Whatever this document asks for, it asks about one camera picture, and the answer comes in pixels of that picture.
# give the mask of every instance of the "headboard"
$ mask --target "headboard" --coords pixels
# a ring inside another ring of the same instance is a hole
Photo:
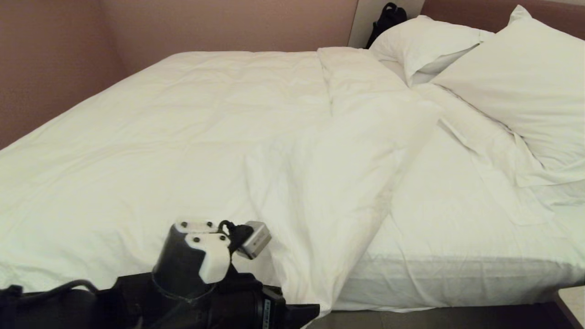
[[[194,50],[301,52],[346,46],[357,0],[101,0],[101,5],[133,74]]]
[[[421,15],[498,32],[506,27],[516,5],[544,24],[585,39],[585,6],[546,0],[426,0]]]

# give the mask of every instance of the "dark floor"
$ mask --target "dark floor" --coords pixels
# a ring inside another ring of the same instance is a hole
[[[334,312],[308,329],[564,329],[543,305],[454,307],[411,313]]]

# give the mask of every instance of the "white pillow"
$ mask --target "white pillow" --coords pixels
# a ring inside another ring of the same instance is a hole
[[[407,84],[412,85],[412,76],[417,71],[438,74],[492,36],[488,31],[421,15],[382,33],[370,50],[379,60],[402,64]]]
[[[520,186],[585,179],[585,41],[516,17],[431,82],[514,133]]]
[[[386,66],[390,71],[396,73],[396,75],[400,78],[400,80],[406,83],[406,77],[404,76],[404,68],[400,65],[399,62],[395,60],[380,60],[382,65]],[[423,84],[431,81],[437,74],[434,73],[424,73],[422,71],[416,72],[412,76],[412,85]]]
[[[508,25],[512,24],[518,19],[523,18],[532,18],[532,15],[530,15],[526,8],[522,7],[521,5],[517,5],[516,8],[514,8],[514,11],[512,11],[512,14],[510,15],[510,21],[508,22]]]

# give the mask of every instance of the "beige wall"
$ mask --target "beige wall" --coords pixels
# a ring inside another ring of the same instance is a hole
[[[126,67],[179,52],[346,46],[357,0],[102,0]]]
[[[585,5],[585,0],[554,0],[568,4]],[[349,38],[350,47],[365,47],[372,30],[372,22],[380,17],[380,12],[389,0],[359,0],[353,28]],[[395,4],[406,9],[408,17],[416,17],[421,12],[425,0],[393,0]]]
[[[125,75],[98,0],[2,0],[0,149]]]

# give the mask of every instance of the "white bed sheet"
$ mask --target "white bed sheet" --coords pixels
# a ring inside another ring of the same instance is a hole
[[[549,300],[585,283],[585,207],[515,224],[439,124],[335,309],[411,311]]]

